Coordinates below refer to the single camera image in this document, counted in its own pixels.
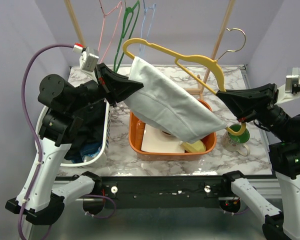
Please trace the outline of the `grey white garment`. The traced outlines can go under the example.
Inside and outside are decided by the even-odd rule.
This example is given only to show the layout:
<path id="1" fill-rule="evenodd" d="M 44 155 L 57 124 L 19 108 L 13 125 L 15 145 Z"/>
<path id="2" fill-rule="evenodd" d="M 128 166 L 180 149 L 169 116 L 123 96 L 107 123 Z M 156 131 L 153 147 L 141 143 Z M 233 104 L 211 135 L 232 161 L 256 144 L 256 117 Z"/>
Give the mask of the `grey white garment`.
<path id="1" fill-rule="evenodd" d="M 194 143 L 227 126 L 185 89 L 138 56 L 132 62 L 128 79 L 143 84 L 124 100 L 130 111 L 142 122 L 183 142 Z"/>

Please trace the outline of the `black garment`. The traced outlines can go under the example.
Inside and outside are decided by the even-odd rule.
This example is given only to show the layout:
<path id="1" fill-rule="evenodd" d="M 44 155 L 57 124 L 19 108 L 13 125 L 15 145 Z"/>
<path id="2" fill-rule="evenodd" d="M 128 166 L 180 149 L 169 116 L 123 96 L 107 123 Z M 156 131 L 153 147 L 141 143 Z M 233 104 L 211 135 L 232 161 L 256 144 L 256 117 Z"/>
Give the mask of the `black garment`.
<path id="1" fill-rule="evenodd" d="M 71 161 L 80 148 L 89 143 L 103 142 L 104 124 L 106 116 L 106 103 L 100 101 L 92 107 L 88 107 L 79 112 L 83 119 L 83 124 L 78 130 L 76 138 L 73 140 L 70 150 L 64 159 Z"/>

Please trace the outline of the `dark blue denim skirt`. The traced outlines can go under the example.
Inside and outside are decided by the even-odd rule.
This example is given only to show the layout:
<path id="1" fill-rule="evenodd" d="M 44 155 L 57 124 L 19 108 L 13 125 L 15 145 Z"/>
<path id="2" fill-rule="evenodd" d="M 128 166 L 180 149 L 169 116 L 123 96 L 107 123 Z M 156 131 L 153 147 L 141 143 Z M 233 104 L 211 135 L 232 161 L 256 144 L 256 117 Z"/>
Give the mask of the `dark blue denim skirt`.
<path id="1" fill-rule="evenodd" d="M 101 150 L 102 143 L 94 142 L 94 143 L 86 143 L 83 145 L 80 150 L 73 156 L 72 163 L 83 163 L 85 162 L 86 157 L 94 158 L 96 157 Z"/>

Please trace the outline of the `green hanger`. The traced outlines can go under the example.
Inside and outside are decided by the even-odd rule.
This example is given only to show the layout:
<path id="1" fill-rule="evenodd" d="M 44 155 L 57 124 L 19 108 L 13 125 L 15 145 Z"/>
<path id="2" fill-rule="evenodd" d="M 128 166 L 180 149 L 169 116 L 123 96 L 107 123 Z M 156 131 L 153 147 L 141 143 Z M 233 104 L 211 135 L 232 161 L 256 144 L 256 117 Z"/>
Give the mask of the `green hanger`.
<path id="1" fill-rule="evenodd" d="M 120 54 L 122 49 L 122 44 L 124 40 L 129 40 L 132 37 L 132 34 L 135 30 L 137 20 L 140 13 L 140 1 L 137 0 L 133 6 L 125 5 L 123 20 L 122 20 L 122 29 L 119 37 L 119 42 L 116 49 L 116 54 L 113 62 L 113 70 L 117 72 L 120 68 L 122 60 L 124 58 L 124 53 Z"/>

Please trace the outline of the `pink wire hanger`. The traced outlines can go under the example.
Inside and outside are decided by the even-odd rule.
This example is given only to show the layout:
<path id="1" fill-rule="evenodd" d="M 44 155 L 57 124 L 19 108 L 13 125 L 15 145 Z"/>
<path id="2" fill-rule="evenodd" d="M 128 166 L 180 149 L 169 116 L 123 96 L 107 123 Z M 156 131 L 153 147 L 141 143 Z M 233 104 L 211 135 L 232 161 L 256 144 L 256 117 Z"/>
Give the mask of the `pink wire hanger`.
<path id="1" fill-rule="evenodd" d="M 102 21 L 97 50 L 101 53 L 100 61 L 103 62 L 114 41 L 123 12 L 123 2 L 118 0 L 112 8 L 104 7 L 103 0 L 99 0 Z"/>

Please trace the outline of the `light blue hanger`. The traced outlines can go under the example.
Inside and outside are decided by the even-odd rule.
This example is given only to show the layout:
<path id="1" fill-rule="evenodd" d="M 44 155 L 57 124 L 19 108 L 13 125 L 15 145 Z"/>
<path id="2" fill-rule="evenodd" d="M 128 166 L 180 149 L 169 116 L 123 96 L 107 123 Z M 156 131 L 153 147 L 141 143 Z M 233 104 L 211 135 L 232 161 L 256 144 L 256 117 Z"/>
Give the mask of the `light blue hanger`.
<path id="1" fill-rule="evenodd" d="M 146 0 L 143 0 L 142 5 L 143 5 L 143 19 L 140 28 L 140 38 L 147 41 L 155 18 L 157 4 L 156 3 L 147 4 Z"/>

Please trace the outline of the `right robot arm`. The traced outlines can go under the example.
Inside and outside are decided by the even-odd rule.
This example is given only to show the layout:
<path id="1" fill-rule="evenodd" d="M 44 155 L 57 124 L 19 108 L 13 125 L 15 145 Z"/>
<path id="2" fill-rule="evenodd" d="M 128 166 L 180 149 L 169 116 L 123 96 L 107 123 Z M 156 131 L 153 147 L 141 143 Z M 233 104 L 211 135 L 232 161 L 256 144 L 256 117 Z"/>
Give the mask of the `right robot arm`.
<path id="1" fill-rule="evenodd" d="M 269 159 L 279 182 L 282 209 L 273 207 L 240 171 L 222 176 L 220 191 L 235 194 L 258 217 L 268 240 L 300 240 L 300 114 L 291 117 L 281 103 L 300 95 L 300 85 L 277 87 L 266 84 L 244 90 L 218 91 L 228 109 L 244 124 L 258 126 L 274 134 L 279 142 L 269 145 Z"/>

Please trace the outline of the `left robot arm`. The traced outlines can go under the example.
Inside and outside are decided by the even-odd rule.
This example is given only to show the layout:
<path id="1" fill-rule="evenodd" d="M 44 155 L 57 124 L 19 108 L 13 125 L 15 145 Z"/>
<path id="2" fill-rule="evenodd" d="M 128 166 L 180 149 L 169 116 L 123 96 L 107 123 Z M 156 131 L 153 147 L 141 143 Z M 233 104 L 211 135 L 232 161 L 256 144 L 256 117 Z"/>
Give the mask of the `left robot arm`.
<path id="1" fill-rule="evenodd" d="M 102 102 L 115 106 L 143 86 L 104 63 L 94 68 L 90 81 L 76 87 L 57 74 L 44 77 L 38 101 L 48 110 L 35 133 L 37 154 L 23 189 L 6 202 L 5 208 L 34 225 L 50 226 L 60 218 L 67 204 L 86 195 L 97 197 L 102 180 L 89 171 L 61 188 L 54 188 L 59 167 L 81 127 L 90 121 L 90 115 Z"/>

